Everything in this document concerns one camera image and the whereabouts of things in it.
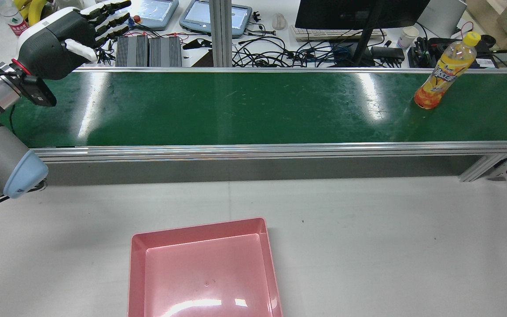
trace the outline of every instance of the red ring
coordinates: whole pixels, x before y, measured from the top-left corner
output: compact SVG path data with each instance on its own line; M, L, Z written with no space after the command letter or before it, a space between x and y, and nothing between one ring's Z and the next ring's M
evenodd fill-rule
M29 70L27 70L20 62L18 62L18 60L12 58L11 61L13 63L17 64L17 66L19 66L21 68L21 70L24 70L27 75L32 75Z

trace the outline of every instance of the bottle label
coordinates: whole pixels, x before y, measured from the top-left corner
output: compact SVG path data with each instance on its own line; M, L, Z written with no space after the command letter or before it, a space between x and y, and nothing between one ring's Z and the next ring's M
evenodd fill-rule
M25 20L22 18L21 14L17 12L17 14L14 14L12 16L8 16L7 24L13 30L13 33L16 36L20 36L24 30L29 28L29 25L25 22Z
M424 109L435 108L453 82L455 82L473 62L473 60L447 61L444 57L445 56L442 56L442 58L438 60L428 80L414 95L414 101L418 106Z
M453 84L453 81L467 70L469 65L470 63L449 64L444 61L444 58L440 58L424 86L424 90L426 92L445 92Z

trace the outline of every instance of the blue end cap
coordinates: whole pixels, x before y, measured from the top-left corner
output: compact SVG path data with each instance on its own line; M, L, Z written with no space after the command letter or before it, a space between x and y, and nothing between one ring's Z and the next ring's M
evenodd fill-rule
M4 195L18 198L48 175L48 166L32 150L18 162L4 187Z

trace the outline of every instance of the gray floor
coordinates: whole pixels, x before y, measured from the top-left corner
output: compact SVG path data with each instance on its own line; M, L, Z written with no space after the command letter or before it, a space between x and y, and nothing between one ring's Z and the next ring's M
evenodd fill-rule
M284 315L507 316L507 182L50 186L0 206L0 316L125 316L134 233L262 216Z

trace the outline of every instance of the banana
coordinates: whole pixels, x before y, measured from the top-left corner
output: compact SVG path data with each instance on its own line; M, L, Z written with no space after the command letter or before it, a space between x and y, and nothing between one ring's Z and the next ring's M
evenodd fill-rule
M32 0L13 0L17 9L21 10L24 6L29 4Z
M19 10L20 14L22 15L22 18L25 20L29 17L29 8L30 8L30 2L28 4L25 4L25 6Z
M40 15L42 14L42 8L46 4L46 0L32 0L29 7L29 24L33 26L40 21Z

